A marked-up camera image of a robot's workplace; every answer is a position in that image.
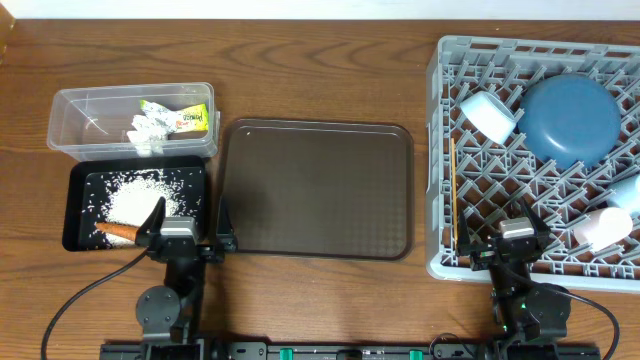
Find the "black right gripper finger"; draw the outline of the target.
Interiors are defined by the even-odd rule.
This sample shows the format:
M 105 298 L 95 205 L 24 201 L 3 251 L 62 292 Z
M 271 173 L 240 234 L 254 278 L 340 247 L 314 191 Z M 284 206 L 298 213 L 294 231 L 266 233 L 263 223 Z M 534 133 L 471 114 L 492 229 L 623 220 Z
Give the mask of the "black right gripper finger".
M 521 212 L 531 222 L 533 228 L 533 236 L 536 238 L 538 244 L 550 244 L 551 243 L 551 229 L 550 227 L 532 210 L 527 202 L 521 198 L 518 200 Z
M 466 217 L 461 213 L 457 218 L 456 227 L 456 254 L 468 256 L 471 253 L 471 240 Z

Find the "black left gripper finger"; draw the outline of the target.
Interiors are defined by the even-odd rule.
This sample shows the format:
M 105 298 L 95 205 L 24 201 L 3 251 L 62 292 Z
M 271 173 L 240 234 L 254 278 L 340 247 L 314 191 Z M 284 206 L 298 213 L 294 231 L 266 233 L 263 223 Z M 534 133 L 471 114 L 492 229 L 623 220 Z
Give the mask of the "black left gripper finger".
M 160 197 L 150 215 L 136 231 L 135 244 L 139 247 L 149 247 L 160 235 L 165 216 L 166 199 Z
M 226 200 L 221 197 L 218 205 L 216 223 L 216 244 L 225 252 L 236 252 L 238 240 L 235 235 Z

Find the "wooden chopstick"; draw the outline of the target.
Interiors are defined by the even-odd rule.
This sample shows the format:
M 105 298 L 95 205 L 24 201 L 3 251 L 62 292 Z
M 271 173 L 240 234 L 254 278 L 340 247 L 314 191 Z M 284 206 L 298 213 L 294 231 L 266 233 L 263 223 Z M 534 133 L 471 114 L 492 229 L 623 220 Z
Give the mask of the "wooden chopstick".
M 457 249 L 458 241 L 458 210 L 457 210 L 457 181 L 456 181 L 456 143 L 453 137 L 449 143 L 450 165 L 451 165 L 451 207 L 452 207 L 452 236 L 453 248 Z

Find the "orange carrot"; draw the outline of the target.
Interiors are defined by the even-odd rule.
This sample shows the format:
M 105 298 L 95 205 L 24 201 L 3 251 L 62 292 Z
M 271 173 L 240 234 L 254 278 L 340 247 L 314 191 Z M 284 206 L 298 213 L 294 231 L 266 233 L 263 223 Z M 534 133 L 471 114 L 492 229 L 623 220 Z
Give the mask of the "orange carrot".
M 108 235 L 117 236 L 131 242 L 136 241 L 138 228 L 116 223 L 96 223 L 96 228 Z

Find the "pink paper cup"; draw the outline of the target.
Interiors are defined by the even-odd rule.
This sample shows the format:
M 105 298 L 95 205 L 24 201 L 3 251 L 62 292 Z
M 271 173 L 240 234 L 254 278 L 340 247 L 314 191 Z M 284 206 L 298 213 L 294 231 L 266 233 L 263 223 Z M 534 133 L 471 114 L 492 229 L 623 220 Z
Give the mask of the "pink paper cup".
M 580 245 L 588 244 L 592 252 L 599 252 L 629 235 L 633 221 L 629 213 L 617 207 L 592 211 L 573 228 Z

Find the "light blue small cup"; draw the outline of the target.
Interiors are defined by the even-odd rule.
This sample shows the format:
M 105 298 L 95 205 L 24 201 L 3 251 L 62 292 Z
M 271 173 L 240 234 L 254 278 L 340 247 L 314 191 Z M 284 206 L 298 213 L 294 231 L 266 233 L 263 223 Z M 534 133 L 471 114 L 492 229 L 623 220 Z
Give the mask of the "light blue small cup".
M 636 174 L 611 184 L 608 187 L 611 193 L 607 205 L 623 209 L 630 216 L 637 217 L 640 212 L 639 182 L 639 175 Z

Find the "white tissue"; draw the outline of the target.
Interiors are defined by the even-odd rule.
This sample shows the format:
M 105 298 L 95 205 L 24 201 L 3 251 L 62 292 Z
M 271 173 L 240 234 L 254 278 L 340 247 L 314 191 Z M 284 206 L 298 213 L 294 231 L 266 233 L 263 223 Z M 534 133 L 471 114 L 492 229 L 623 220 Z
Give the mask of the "white tissue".
M 127 131 L 126 135 L 140 157 L 164 154 L 162 143 L 168 139 L 169 135 L 165 127 L 143 115 L 135 115 L 132 126 L 134 129 Z

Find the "dark blue plate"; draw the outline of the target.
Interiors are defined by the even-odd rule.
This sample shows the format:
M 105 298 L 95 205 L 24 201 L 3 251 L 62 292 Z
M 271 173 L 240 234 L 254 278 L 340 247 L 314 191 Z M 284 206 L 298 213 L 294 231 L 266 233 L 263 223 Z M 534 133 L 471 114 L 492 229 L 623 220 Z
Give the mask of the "dark blue plate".
M 610 92 L 582 75 L 564 74 L 530 88 L 520 102 L 518 130 L 539 160 L 560 169 L 580 162 L 591 167 L 613 149 L 621 114 Z

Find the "yellow snack wrapper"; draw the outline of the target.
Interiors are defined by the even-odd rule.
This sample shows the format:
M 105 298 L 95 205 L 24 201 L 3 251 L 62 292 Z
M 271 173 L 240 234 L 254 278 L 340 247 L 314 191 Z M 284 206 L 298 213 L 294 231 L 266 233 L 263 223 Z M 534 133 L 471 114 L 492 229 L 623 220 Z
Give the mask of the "yellow snack wrapper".
M 181 110 L 169 110 L 165 106 L 140 101 L 144 115 L 168 133 L 201 132 L 209 130 L 209 112 L 205 104 L 193 105 Z

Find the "light blue rice bowl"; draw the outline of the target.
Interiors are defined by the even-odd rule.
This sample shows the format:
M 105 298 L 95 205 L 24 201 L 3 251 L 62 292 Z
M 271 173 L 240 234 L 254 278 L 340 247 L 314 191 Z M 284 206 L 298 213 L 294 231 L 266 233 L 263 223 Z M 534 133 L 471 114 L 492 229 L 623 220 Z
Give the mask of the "light blue rice bowl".
M 460 109 L 477 130 L 496 144 L 504 144 L 517 124 L 511 110 L 487 91 L 462 101 Z

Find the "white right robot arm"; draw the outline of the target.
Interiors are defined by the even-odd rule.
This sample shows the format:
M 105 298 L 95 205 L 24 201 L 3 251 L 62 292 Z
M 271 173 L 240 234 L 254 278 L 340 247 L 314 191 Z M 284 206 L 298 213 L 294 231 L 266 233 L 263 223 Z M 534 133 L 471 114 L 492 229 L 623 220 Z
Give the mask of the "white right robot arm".
M 470 259 L 473 271 L 488 271 L 492 283 L 494 318 L 503 333 L 472 350 L 461 347 L 471 359 L 610 359 L 618 348 L 620 325 L 601 304 L 566 288 L 531 279 L 529 265 L 551 244 L 550 227 L 524 200 L 519 216 L 503 220 L 500 230 L 482 241 L 472 241 L 466 217 L 454 219 L 455 251 Z M 602 312 L 613 326 L 605 354 L 597 347 L 560 346 L 568 334 L 567 321 L 575 300 Z

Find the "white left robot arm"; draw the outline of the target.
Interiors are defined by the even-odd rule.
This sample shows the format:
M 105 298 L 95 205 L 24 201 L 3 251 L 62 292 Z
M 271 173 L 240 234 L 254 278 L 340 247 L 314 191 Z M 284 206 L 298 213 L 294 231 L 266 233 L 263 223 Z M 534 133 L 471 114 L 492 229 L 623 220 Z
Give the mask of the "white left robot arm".
M 57 311 L 42 337 L 40 357 L 47 357 L 55 325 L 68 308 L 83 295 L 123 274 L 144 258 L 166 265 L 164 283 L 145 290 L 136 303 L 136 319 L 143 330 L 139 344 L 105 344 L 108 359 L 223 359 L 226 349 L 213 340 L 197 337 L 208 264 L 220 264 L 235 252 L 238 240 L 225 201 L 218 205 L 214 238 L 198 240 L 195 220 L 168 217 L 166 199 L 160 198 L 139 227 L 114 223 L 98 224 L 99 230 L 123 235 L 143 252 L 120 269 L 92 282 L 74 294 Z

